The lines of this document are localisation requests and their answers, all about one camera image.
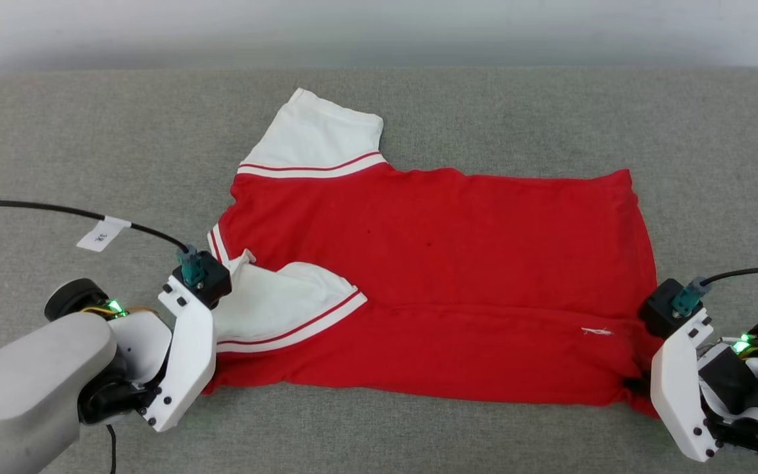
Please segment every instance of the white sleeve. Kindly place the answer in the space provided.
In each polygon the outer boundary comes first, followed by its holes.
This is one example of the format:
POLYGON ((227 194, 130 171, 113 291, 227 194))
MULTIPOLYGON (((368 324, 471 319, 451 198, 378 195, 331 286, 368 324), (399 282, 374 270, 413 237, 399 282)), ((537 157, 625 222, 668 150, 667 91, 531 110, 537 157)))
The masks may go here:
POLYGON ((298 89, 241 162, 240 173, 328 171, 364 158, 384 162, 378 153, 382 125, 382 117, 298 89))

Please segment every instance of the black cable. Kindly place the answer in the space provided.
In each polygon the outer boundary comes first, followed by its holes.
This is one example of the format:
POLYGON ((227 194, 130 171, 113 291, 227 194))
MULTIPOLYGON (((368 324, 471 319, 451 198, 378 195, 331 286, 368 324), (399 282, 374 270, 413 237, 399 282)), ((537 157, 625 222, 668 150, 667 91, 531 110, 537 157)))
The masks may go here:
MULTIPOLYGON (((55 204, 44 204, 43 202, 9 201, 7 199, 0 199, 0 207, 21 207, 24 209, 40 209, 43 211, 54 211, 56 213, 73 214, 76 216, 81 216, 84 218, 90 218, 90 219, 96 219, 96 220, 105 219, 105 216, 99 213, 93 213, 91 211, 85 211, 83 209, 78 209, 75 207, 57 206, 55 204)), ((186 253, 189 252, 189 248, 186 247, 186 245, 184 245, 183 242, 175 239, 171 235, 163 234, 159 230, 156 230, 150 227, 145 227, 144 225, 136 224, 136 223, 130 223, 130 228, 133 228, 140 232, 144 232, 146 234, 151 234, 154 237, 159 237, 160 239, 166 240, 166 242, 171 242, 172 244, 177 246, 178 249, 181 249, 181 251, 186 252, 186 253)))
POLYGON ((115 431, 113 425, 107 425, 107 431, 111 434, 111 474, 115 474, 115 431))
POLYGON ((727 273, 719 273, 718 275, 713 275, 704 280, 701 280, 701 286, 705 287, 709 283, 716 282, 719 280, 724 280, 725 278, 728 278, 728 277, 739 277, 741 275, 752 275, 754 273, 758 273, 758 267, 745 268, 744 270, 734 270, 733 272, 727 272, 727 273))

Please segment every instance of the cable label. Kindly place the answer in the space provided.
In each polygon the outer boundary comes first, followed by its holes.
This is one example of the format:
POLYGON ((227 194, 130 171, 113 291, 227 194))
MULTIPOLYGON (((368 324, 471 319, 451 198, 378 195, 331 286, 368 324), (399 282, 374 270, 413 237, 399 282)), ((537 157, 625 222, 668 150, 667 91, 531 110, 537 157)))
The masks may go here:
POLYGON ((126 227, 130 227, 130 222, 105 216, 105 220, 99 220, 99 224, 96 224, 89 234, 84 235, 78 242, 78 247, 88 251, 103 251, 121 229, 126 227))

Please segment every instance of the t-shirt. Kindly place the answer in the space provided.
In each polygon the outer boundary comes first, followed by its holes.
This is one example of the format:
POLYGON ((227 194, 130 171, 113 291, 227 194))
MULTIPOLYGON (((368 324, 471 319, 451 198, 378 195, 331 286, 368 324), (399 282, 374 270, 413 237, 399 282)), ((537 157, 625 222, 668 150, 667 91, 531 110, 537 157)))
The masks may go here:
POLYGON ((234 273, 209 389, 289 381, 653 413, 623 385, 661 345, 637 316, 656 277, 628 171, 400 171, 378 150, 382 125, 297 90, 241 162, 213 254, 325 289, 245 290, 234 273))

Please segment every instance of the white wall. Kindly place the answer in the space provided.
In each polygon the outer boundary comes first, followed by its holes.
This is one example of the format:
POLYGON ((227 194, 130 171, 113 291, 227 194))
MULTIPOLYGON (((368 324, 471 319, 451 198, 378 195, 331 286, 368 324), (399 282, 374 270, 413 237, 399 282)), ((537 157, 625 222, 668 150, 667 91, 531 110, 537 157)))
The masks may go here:
POLYGON ((488 64, 758 66, 758 0, 0 0, 0 74, 488 64))

